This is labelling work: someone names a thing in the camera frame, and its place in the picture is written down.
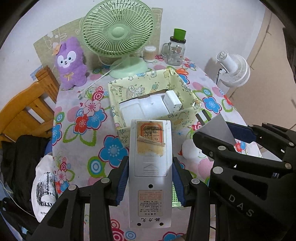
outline cotton swab container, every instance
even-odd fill
[[[155,60],[156,47],[155,46],[145,46],[143,50],[144,61],[151,63]]]

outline black cable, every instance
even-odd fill
[[[218,76],[217,76],[217,81],[216,81],[216,84],[218,84],[218,80],[219,80],[219,74],[220,74],[220,71],[221,71],[222,69],[219,69],[219,71],[218,71]]]

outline floral tablecloth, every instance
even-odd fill
[[[211,117],[221,113],[226,121],[245,125],[227,96],[189,59],[185,58],[180,67],[172,67],[167,66],[161,56],[156,56],[156,61],[149,63],[148,67],[151,70],[174,68],[200,99],[201,110],[206,109]],[[108,99],[108,82],[114,79],[106,75],[85,91],[85,88],[106,71],[106,69],[90,71],[84,86],[67,91],[59,90],[52,130],[53,156],[56,164],[55,180],[59,195],[70,184],[83,187],[108,176],[111,169],[120,165],[123,156],[129,154],[129,149],[123,147],[117,136],[113,121],[116,113]],[[172,133],[173,155],[178,157],[182,167],[188,169],[194,178],[208,183],[213,163],[201,152],[195,159],[184,159],[181,151],[184,140],[192,138],[194,131],[200,126],[196,120],[190,127]],[[261,156],[255,143],[246,144],[237,141],[235,149],[240,153]],[[186,233],[189,214],[190,208],[174,207],[170,228],[153,231],[131,230],[128,222],[127,186],[120,206],[110,207],[113,237],[115,241],[169,241]],[[84,240],[89,240],[88,205],[84,224]]]

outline wooden chair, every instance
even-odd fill
[[[36,77],[37,82],[12,98],[0,112],[0,141],[16,141],[21,135],[52,136],[54,111],[41,95],[46,93],[56,103],[59,84],[48,66],[38,71]],[[34,110],[44,122],[39,123],[26,110],[27,107]]]

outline green cup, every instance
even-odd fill
[[[175,28],[174,29],[174,39],[176,40],[184,40],[186,35],[186,31],[183,29]]]

